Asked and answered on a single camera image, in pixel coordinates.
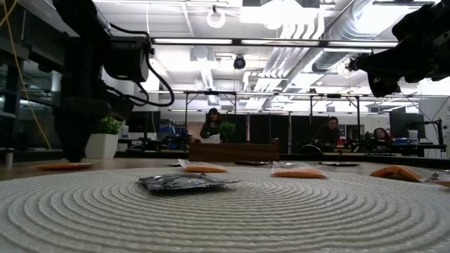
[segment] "potted plant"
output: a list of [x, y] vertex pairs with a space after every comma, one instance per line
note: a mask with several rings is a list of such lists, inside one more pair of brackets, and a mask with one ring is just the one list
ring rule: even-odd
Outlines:
[[87, 158], [114, 158], [119, 142], [120, 123], [111, 116], [104, 117], [91, 134], [84, 153]]
[[219, 133], [225, 143], [228, 143], [233, 139], [235, 130], [236, 125], [230, 122], [224, 122], [220, 125]]

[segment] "white flower pot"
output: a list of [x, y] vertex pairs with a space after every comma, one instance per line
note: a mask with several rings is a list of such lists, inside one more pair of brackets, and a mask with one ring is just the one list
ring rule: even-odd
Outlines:
[[91, 134], [84, 153], [87, 158], [114, 158], [119, 136], [117, 134]]

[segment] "yellow cable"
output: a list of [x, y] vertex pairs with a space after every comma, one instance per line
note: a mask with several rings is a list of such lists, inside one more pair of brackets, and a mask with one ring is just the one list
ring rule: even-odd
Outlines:
[[47, 139], [47, 136], [45, 135], [44, 131], [42, 131], [41, 124], [39, 123], [39, 120], [37, 120], [37, 117], [36, 117], [36, 115], [34, 113], [33, 107], [31, 106], [30, 97], [28, 97], [27, 87], [25, 87], [25, 82], [23, 81], [22, 71], [20, 71], [19, 60], [17, 59], [17, 53], [15, 52], [15, 46], [14, 46], [14, 41], [13, 41], [13, 33], [11, 31], [11, 25], [9, 24], [8, 9], [6, 8], [6, 3], [3, 4], [3, 7], [4, 7], [4, 10], [5, 10], [6, 24], [8, 25], [9, 38], [11, 40], [11, 46], [13, 47], [15, 64], [17, 65], [17, 71], [19, 72], [20, 81], [22, 82], [22, 87], [23, 87], [23, 90], [25, 92], [25, 96], [27, 97], [28, 105], [29, 105], [29, 107], [31, 109], [31, 113], [33, 114], [33, 118], [34, 118], [34, 120], [35, 120], [35, 122], [37, 124], [37, 127], [39, 128], [42, 136], [44, 137], [44, 140], [45, 140], [45, 142], [47, 144], [47, 147], [49, 148], [49, 150], [51, 150], [51, 146], [50, 146], [49, 140]]
[[5, 17], [1, 20], [0, 22], [0, 27], [5, 23], [6, 19], [9, 17], [9, 15], [13, 12], [15, 4], [17, 3], [17, 0], [14, 0], [13, 5], [11, 6], [11, 8], [9, 9], [8, 13], [5, 15]]

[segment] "white woven placemat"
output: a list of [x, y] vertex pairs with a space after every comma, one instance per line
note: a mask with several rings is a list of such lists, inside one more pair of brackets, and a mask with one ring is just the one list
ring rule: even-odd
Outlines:
[[0, 182], [0, 252], [449, 252], [450, 190], [355, 174], [151, 195], [123, 169]]

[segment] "green plant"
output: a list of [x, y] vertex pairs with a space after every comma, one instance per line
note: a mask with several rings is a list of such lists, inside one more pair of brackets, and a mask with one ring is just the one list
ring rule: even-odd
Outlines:
[[106, 116], [98, 123], [97, 128], [92, 132], [93, 134], [118, 134], [120, 129], [120, 122], [111, 116]]
[[233, 138], [234, 131], [236, 130], [236, 125], [229, 122], [224, 122], [219, 127], [220, 136], [225, 140], [225, 142], [230, 141]]

